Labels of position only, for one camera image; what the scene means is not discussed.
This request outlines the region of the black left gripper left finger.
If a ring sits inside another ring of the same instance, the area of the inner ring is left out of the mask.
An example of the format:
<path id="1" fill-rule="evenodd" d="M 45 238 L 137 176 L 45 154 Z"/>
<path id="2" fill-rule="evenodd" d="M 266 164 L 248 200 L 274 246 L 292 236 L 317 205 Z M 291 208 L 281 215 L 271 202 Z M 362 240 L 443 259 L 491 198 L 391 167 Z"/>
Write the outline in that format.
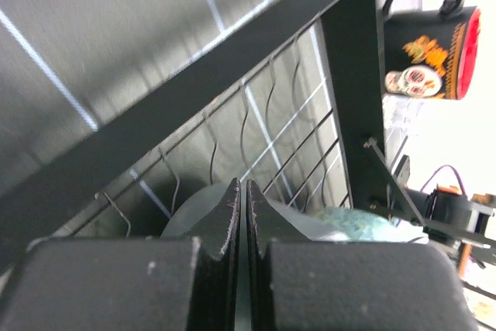
<path id="1" fill-rule="evenodd" d="M 3 330 L 231 330 L 240 183 L 180 236 L 35 243 L 1 296 Z"/>

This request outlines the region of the teal speckled ceramic mug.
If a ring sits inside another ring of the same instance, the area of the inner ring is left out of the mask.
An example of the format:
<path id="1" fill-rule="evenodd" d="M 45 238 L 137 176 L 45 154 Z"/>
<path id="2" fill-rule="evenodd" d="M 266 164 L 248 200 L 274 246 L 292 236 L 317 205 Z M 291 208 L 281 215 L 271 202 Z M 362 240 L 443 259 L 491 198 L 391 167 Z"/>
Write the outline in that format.
<path id="1" fill-rule="evenodd" d="M 394 242 L 427 244 L 429 238 L 410 223 L 396 226 L 388 219 L 359 209 L 325 207 L 314 214 L 333 233 L 342 233 L 353 242 Z"/>

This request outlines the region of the dark green ceramic mug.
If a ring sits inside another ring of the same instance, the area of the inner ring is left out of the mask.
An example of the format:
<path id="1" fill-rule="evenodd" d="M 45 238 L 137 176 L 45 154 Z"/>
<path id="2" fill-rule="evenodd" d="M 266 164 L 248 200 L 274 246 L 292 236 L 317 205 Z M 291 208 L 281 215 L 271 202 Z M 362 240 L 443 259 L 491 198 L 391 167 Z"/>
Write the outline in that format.
<path id="1" fill-rule="evenodd" d="M 266 199 L 237 180 L 192 195 L 164 229 L 187 249 L 171 328 L 186 330 L 330 330 L 326 258 L 317 219 Z"/>

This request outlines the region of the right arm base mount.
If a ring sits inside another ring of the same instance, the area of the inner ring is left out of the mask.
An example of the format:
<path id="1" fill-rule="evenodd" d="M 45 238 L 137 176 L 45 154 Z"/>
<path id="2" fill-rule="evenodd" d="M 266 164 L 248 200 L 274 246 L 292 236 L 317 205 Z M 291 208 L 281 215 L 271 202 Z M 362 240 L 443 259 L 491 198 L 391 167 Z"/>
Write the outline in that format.
<path id="1" fill-rule="evenodd" d="M 495 217 L 495 196 L 474 195 L 468 198 L 458 171 L 445 164 L 434 171 L 431 179 L 444 168 L 449 168 L 456 178 L 456 185 L 448 188 L 437 186 L 430 193 L 405 189 L 409 197 L 394 197 L 392 210 L 422 216 L 422 226 L 430 240 L 445 247 L 457 245 L 456 265 L 464 279 L 471 262 L 495 265 L 495 240 L 485 236 L 489 219 Z"/>

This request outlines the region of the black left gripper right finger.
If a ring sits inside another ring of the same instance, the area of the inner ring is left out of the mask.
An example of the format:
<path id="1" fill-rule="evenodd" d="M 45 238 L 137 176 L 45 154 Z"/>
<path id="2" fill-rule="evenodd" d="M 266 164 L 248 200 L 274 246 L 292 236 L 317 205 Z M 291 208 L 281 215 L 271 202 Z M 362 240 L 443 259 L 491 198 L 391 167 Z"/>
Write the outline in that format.
<path id="1" fill-rule="evenodd" d="M 255 330 L 475 330 L 450 260 L 418 243 L 308 239 L 246 185 Z"/>

